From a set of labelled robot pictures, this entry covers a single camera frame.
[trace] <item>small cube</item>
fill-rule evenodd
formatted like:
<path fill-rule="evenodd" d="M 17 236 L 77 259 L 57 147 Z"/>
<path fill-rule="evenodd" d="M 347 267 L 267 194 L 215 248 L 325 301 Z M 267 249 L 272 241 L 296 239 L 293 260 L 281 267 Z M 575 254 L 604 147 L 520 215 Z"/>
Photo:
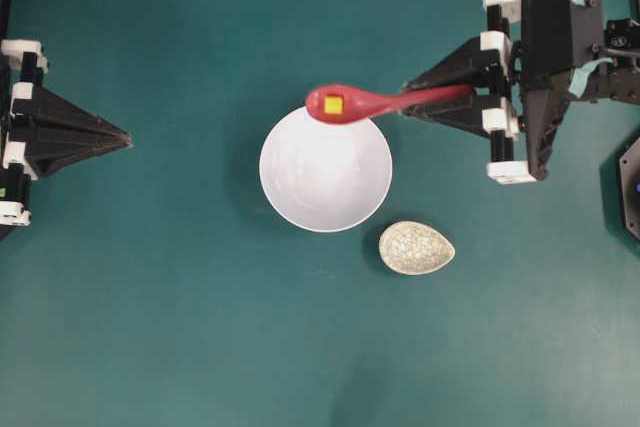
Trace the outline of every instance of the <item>small cube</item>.
<path fill-rule="evenodd" d="M 328 115 L 341 115 L 343 99 L 340 95 L 327 95 L 324 98 L 324 113 Z"/>

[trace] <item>red spoon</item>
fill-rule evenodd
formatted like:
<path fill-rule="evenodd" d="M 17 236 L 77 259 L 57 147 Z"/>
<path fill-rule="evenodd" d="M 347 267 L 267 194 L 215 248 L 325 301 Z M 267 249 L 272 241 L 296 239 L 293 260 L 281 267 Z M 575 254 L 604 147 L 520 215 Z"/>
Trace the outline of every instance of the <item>red spoon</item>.
<path fill-rule="evenodd" d="M 414 90 L 395 95 L 380 95 L 348 85 L 326 85 L 312 90 L 306 106 L 314 119 L 329 124 L 348 124 L 368 117 L 403 110 L 412 105 L 443 102 L 474 93 L 470 85 L 451 85 Z"/>

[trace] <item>teal mat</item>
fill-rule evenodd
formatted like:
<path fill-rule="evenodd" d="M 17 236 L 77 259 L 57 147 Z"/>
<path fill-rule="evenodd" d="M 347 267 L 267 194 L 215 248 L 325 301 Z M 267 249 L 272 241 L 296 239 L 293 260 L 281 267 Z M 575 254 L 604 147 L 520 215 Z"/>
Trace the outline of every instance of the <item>teal mat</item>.
<path fill-rule="evenodd" d="M 309 89 L 397 91 L 484 25 L 481 0 L 14 0 L 45 85 L 135 147 L 38 182 L 0 246 L 0 425 L 634 425 L 640 256 L 612 156 L 637 107 L 575 105 L 549 180 L 514 187 L 486 141 L 381 118 L 389 197 L 340 234 L 260 189 L 261 143 Z M 398 219 L 455 261 L 389 273 Z"/>

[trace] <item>bowl rim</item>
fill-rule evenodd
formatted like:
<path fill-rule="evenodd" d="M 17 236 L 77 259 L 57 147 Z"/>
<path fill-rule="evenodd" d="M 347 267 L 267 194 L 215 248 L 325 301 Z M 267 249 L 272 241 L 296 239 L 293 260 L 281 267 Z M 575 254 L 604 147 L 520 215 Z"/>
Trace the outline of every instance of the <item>bowl rim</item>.
<path fill-rule="evenodd" d="M 356 222 L 352 222 L 349 225 L 346 225 L 344 227 L 340 227 L 340 228 L 337 228 L 337 229 L 314 229 L 314 228 L 302 225 L 299 222 L 295 222 L 295 221 L 291 220 L 280 209 L 278 209 L 278 207 L 275 205 L 275 203 L 273 202 L 271 197 L 269 197 L 269 194 L 267 193 L 267 190 L 264 187 L 264 182 L 263 182 L 263 174 L 264 174 L 263 158 L 264 158 L 265 147 L 266 147 L 267 143 L 269 142 L 269 139 L 271 138 L 271 136 L 273 135 L 274 131 L 278 128 L 278 126 L 280 124 L 285 122 L 287 118 L 289 118 L 289 117 L 291 117 L 293 115 L 299 115 L 300 111 L 304 111 L 304 113 L 306 113 L 308 117 L 312 118 L 306 112 L 306 110 L 307 110 L 306 107 L 300 107 L 298 109 L 294 109 L 291 112 L 289 112 L 287 115 L 285 115 L 282 119 L 280 119 L 278 121 L 278 123 L 276 123 L 271 128 L 271 130 L 269 131 L 269 134 L 267 135 L 267 137 L 265 138 L 264 142 L 262 143 L 262 148 L 260 149 L 260 161 L 259 161 L 259 166 L 258 166 L 258 171 L 259 171 L 259 175 L 260 175 L 260 186 L 262 187 L 262 192 L 264 192 L 264 195 L 267 198 L 267 200 L 269 201 L 269 204 L 271 204 L 271 207 L 273 207 L 273 209 L 280 215 L 280 217 L 285 219 L 290 224 L 295 225 L 296 227 L 299 227 L 301 229 L 304 229 L 304 230 L 307 230 L 307 231 L 310 231 L 310 232 L 318 232 L 318 233 L 321 233 L 321 234 L 331 234 L 331 233 L 335 233 L 335 232 L 342 232 L 342 231 L 345 231 L 345 230 L 352 229 L 352 228 L 362 224 L 366 220 L 368 220 L 373 214 L 375 214 L 378 211 L 380 206 L 386 200 L 387 195 L 389 194 L 389 190 L 391 188 L 391 181 L 393 179 L 393 157 L 391 156 L 391 149 L 389 148 L 389 142 L 387 142 L 387 138 L 384 136 L 384 134 L 380 130 L 380 127 L 378 127 L 376 125 L 376 123 L 373 122 L 371 119 L 363 119 L 363 120 L 358 121 L 357 123 L 362 123 L 362 122 L 367 123 L 370 127 L 372 127 L 372 130 L 374 132 L 376 132 L 377 135 L 379 136 L 379 138 L 382 140 L 382 142 L 384 143 L 384 146 L 385 146 L 384 152 L 385 152 L 385 157 L 388 159 L 389 169 L 388 169 L 388 175 L 387 175 L 387 182 L 386 182 L 383 194 L 380 196 L 380 200 L 377 202 L 375 207 L 373 209 L 371 209 L 371 212 L 369 212 L 367 215 L 362 217 L 360 220 L 357 220 Z"/>

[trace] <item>bowl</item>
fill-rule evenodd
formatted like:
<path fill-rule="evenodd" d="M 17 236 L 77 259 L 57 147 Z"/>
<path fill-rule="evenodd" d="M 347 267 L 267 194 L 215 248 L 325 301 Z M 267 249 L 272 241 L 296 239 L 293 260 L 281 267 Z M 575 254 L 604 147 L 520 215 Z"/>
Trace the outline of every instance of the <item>bowl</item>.
<path fill-rule="evenodd" d="M 260 182 L 273 208 L 313 232 L 339 232 L 364 222 L 391 185 L 391 151 L 369 119 L 329 125 L 306 108 L 271 130 L 260 154 Z"/>

